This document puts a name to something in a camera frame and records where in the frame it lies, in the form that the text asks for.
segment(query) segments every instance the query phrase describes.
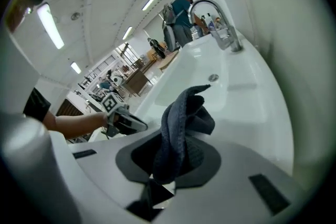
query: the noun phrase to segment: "chrome faucet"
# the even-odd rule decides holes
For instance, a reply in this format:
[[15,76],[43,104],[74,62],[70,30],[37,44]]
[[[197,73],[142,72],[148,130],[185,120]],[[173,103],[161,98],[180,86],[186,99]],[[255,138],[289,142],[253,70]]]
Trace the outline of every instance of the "chrome faucet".
[[[236,29],[232,25],[229,24],[229,21],[226,18],[224,12],[222,11],[221,7],[213,0],[196,0],[193,6],[191,7],[190,14],[193,13],[193,10],[199,3],[209,3],[210,5],[212,5],[224,21],[224,24],[225,24],[224,29],[227,31],[227,36],[223,39],[220,37],[214,25],[207,26],[210,30],[211,35],[216,39],[217,44],[220,47],[220,49],[225,50],[227,47],[230,46],[232,51],[240,51],[241,45],[239,44]],[[194,16],[191,16],[191,20],[193,23],[195,23]]]

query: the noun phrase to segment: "sink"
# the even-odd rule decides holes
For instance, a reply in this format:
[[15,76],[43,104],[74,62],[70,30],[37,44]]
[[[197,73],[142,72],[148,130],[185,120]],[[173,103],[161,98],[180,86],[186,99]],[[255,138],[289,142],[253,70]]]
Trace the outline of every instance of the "sink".
[[[207,35],[184,46],[136,111],[160,127],[166,107],[186,88],[210,84],[204,107],[216,127],[206,139],[251,148],[292,175],[293,138],[285,100],[264,59],[239,32],[243,50],[221,50]],[[216,78],[210,81],[211,75]]]

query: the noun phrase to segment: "white ceiling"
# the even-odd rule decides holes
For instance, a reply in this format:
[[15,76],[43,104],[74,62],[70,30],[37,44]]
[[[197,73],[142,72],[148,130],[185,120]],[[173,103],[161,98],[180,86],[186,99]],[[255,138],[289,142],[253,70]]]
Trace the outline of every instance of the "white ceiling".
[[[70,64],[75,61],[82,75],[113,48],[123,43],[129,26],[129,36],[143,28],[146,18],[157,12],[165,1],[156,0],[148,10],[142,7],[148,0],[45,0],[49,3],[56,26],[65,43],[58,50],[36,14],[33,12],[15,33],[18,44],[44,78],[55,85],[71,87],[79,76]],[[71,14],[79,12],[78,20]]]

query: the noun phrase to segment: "black sleeve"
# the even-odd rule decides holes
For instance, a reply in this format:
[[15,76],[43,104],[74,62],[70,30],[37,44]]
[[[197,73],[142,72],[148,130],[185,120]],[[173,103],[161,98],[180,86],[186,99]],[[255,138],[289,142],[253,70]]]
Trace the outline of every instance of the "black sleeve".
[[49,108],[50,103],[34,88],[29,96],[23,113],[42,122]]

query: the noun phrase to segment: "drain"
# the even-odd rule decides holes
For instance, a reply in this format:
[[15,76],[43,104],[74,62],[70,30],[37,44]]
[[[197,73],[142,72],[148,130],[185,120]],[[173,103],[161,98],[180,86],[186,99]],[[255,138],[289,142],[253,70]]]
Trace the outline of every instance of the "drain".
[[212,75],[209,76],[208,80],[209,80],[210,82],[214,82],[214,81],[216,81],[218,78],[219,78],[219,75],[217,75],[217,74],[212,74]]

